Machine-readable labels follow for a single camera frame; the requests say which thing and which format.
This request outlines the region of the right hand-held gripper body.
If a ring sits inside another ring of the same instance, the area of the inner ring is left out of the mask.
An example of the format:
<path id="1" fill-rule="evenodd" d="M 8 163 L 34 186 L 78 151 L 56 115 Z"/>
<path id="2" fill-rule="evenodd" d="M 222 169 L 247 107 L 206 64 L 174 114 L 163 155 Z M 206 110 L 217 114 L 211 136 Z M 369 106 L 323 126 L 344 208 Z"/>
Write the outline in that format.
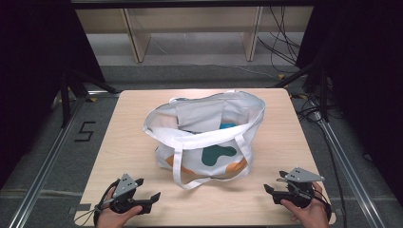
<path id="1" fill-rule="evenodd" d="M 287 173 L 286 178 L 278 179 L 278 181 L 286 183 L 287 191 L 274 190 L 272 194 L 274 204 L 280 204 L 281 200 L 288 200 L 299 208 L 307 207 L 315 196 L 312 183 L 324 181 L 324 178 L 300 167 Z"/>

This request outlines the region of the black metal stand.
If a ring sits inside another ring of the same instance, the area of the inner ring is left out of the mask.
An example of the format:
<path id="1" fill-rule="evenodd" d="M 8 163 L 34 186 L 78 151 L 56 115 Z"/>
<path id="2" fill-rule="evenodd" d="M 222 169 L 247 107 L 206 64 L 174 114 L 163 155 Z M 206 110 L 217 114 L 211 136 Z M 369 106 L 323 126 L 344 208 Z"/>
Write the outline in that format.
<path id="1" fill-rule="evenodd" d="M 281 88 L 291 84 L 296 79 L 306 75 L 305 82 L 302 86 L 304 92 L 314 93 L 317 92 L 319 95 L 319 113 L 321 118 L 328 122 L 328 111 L 327 111 L 327 71 L 323 64 L 318 64 L 312 62 L 307 66 L 303 67 L 296 73 L 292 74 L 288 78 L 274 85 L 274 88 Z"/>
<path id="2" fill-rule="evenodd" d="M 107 85 L 105 82 L 94 79 L 93 77 L 90 77 L 80 70 L 72 68 L 65 70 L 60 77 L 60 92 L 63 108 L 62 127 L 67 126 L 67 123 L 72 116 L 70 111 L 68 92 L 71 90 L 76 98 L 87 99 L 89 97 L 89 92 L 85 87 L 85 83 L 95 85 L 111 94 L 121 93 L 121 90 Z"/>

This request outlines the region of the white tote bag teal orange print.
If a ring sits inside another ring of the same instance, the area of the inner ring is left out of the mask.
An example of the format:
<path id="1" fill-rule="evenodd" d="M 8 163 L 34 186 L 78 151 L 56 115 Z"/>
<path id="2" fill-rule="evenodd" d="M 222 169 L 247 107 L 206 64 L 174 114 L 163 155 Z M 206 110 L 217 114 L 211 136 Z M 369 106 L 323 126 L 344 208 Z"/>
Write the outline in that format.
<path id="1" fill-rule="evenodd" d="M 177 98 L 152 110 L 143 131 L 159 142 L 157 164 L 170 169 L 174 182 L 188 190 L 249 174 L 252 142 L 264 111 L 265 102 L 244 91 Z M 237 126 L 220 129 L 222 123 Z"/>

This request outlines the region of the person's right hand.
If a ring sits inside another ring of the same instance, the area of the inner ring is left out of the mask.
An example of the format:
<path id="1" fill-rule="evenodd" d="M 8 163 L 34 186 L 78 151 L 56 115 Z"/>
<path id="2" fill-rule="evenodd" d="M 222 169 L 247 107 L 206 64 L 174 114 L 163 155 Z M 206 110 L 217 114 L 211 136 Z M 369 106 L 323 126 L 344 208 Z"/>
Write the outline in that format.
<path id="1" fill-rule="evenodd" d="M 281 205 L 292 213 L 291 221 L 299 221 L 304 228 L 330 228 L 326 207 L 318 199 L 312 199 L 306 208 L 296 207 L 291 201 L 282 199 Z"/>

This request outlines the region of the aluminium floor rail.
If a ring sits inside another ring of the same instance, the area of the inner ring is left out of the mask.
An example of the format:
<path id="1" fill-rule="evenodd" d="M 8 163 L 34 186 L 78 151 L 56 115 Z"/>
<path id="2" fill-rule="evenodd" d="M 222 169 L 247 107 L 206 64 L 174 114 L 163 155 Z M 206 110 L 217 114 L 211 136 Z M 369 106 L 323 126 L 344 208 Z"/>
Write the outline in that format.
<path id="1" fill-rule="evenodd" d="M 56 106 L 27 155 L 0 189 L 0 228 L 78 228 L 75 214 L 118 96 L 96 91 L 72 98 L 62 123 Z"/>
<path id="2" fill-rule="evenodd" d="M 370 198 L 368 191 L 365 189 L 362 181 L 359 179 L 353 164 L 349 161 L 344 149 L 342 148 L 336 133 L 332 129 L 329 122 L 325 120 L 325 111 L 316 101 L 310 101 L 309 104 L 317 108 L 315 114 L 320 127 L 324 130 L 325 137 L 329 140 L 333 149 L 333 157 L 337 160 L 346 181 L 349 183 L 355 199 L 359 204 L 366 220 L 371 228 L 386 228 L 385 222 L 381 218 L 374 202 Z"/>

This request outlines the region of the light wooden furniture frame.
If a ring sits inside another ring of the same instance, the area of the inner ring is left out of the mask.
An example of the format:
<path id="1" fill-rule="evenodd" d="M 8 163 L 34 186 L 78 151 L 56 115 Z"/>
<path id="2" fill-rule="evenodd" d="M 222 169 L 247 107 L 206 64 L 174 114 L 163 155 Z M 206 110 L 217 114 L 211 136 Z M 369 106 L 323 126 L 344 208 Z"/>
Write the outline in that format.
<path id="1" fill-rule="evenodd" d="M 153 33 L 239 32 L 246 60 L 255 56 L 258 34 L 276 31 L 279 22 L 287 32 L 306 30 L 311 7 L 210 7 L 161 9 L 79 9 L 87 33 L 125 33 L 140 63 Z"/>

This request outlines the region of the person's left hand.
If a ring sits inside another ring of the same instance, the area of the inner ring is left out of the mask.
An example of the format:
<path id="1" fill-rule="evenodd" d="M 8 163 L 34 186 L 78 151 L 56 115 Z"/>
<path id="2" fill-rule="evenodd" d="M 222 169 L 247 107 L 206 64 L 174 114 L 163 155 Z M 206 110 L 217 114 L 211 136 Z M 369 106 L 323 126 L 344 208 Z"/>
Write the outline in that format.
<path id="1" fill-rule="evenodd" d="M 96 228 L 124 228 L 125 224 L 143 210 L 142 206 L 132 207 L 125 213 L 119 214 L 106 207 L 98 217 Z"/>

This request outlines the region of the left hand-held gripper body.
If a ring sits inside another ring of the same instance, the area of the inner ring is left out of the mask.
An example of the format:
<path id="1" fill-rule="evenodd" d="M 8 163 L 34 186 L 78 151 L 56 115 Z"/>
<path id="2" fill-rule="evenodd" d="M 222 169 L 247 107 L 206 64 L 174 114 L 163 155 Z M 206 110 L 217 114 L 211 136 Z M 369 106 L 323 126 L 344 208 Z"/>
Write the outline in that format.
<path id="1" fill-rule="evenodd" d="M 128 174 L 123 174 L 120 178 L 113 194 L 113 201 L 109 204 L 109 208 L 115 213 L 125 213 L 135 206 L 142 206 L 141 214 L 149 214 L 152 204 L 137 205 L 133 199 L 137 190 L 136 182 Z"/>

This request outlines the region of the dark curtain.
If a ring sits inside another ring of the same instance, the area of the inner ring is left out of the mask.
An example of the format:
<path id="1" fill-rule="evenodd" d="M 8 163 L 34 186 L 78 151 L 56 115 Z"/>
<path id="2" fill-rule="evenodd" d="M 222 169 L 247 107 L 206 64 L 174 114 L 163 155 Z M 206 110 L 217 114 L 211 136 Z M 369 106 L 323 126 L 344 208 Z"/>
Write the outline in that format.
<path id="1" fill-rule="evenodd" d="M 70 69 L 105 79 L 71 0 L 0 0 L 0 188 Z"/>
<path id="2" fill-rule="evenodd" d="M 312 11 L 297 59 L 306 66 L 345 4 L 328 75 L 341 109 L 395 196 L 403 200 L 403 0 L 335 0 Z"/>

